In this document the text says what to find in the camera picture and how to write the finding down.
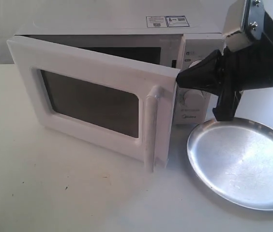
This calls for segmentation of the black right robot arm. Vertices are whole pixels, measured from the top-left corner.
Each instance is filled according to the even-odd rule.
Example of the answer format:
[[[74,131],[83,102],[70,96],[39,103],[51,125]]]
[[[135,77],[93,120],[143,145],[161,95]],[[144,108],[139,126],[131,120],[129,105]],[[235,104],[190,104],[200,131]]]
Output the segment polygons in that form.
[[[228,78],[238,91],[273,87],[273,20],[268,13],[260,40],[238,51],[228,46],[222,52],[214,50],[197,65],[181,71],[176,83],[181,88],[218,94]]]

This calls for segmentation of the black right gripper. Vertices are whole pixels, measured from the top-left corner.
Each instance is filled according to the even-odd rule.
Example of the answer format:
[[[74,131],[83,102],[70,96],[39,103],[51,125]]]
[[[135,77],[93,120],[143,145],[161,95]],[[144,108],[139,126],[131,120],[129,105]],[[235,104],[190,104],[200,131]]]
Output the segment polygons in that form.
[[[226,78],[231,86],[224,86]],[[217,121],[232,121],[242,97],[242,90],[273,87],[273,44],[257,42],[236,52],[227,47],[212,51],[198,64],[176,77],[180,88],[220,93],[212,109]]]

